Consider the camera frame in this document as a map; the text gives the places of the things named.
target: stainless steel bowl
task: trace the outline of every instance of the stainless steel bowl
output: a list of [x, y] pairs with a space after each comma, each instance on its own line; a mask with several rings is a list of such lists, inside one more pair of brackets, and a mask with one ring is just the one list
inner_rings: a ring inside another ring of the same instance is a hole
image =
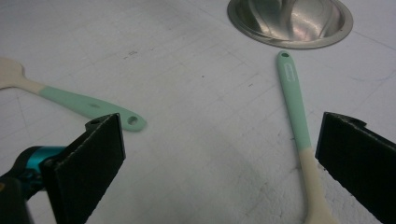
[[352, 15], [337, 0], [231, 0], [228, 15], [245, 35], [285, 49], [317, 49], [352, 30]]

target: spatula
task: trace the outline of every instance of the spatula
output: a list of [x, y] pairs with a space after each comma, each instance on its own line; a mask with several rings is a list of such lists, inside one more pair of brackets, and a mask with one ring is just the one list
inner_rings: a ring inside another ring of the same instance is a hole
[[24, 69], [20, 63], [0, 57], [0, 89], [17, 87], [29, 91], [63, 105], [89, 119], [119, 113], [121, 126], [127, 131], [138, 132], [146, 126], [142, 117], [128, 109], [89, 96], [46, 86], [27, 79], [23, 73]]
[[336, 224], [337, 221], [332, 217], [320, 184], [294, 61], [285, 50], [278, 53], [276, 61], [304, 176], [308, 199], [305, 224]]

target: scratched white surface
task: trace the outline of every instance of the scratched white surface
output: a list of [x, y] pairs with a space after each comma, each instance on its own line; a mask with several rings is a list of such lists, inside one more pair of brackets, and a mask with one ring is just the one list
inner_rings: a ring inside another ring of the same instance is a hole
[[[306, 200], [276, 73], [280, 51], [238, 32], [229, 0], [3, 0], [0, 55], [25, 75], [142, 115], [127, 159], [88, 223], [303, 223]], [[396, 2], [344, 0], [342, 42], [290, 50], [314, 147], [324, 111], [396, 141]], [[0, 174], [31, 146], [70, 144], [89, 121], [0, 90]], [[325, 171], [340, 223], [379, 223]], [[54, 223], [45, 192], [35, 223]]]

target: spatula head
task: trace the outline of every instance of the spatula head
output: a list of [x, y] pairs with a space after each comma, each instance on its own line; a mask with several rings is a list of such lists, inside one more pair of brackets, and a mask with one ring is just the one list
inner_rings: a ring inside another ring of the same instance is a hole
[[0, 57], [0, 89], [14, 87], [23, 78], [23, 66], [11, 59]]

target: green spatula handle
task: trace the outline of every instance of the green spatula handle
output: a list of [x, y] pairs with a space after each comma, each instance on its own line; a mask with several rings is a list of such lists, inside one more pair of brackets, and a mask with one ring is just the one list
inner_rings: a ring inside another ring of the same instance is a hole
[[62, 91], [50, 86], [46, 86], [38, 95], [59, 105], [63, 105], [89, 119], [96, 119], [104, 115], [119, 113], [122, 129], [127, 131], [138, 132], [146, 125], [145, 120], [136, 113], [89, 96], [76, 94], [70, 91]]
[[276, 62], [297, 149], [301, 151], [310, 148], [303, 97], [294, 61], [287, 51], [282, 50], [278, 53]]

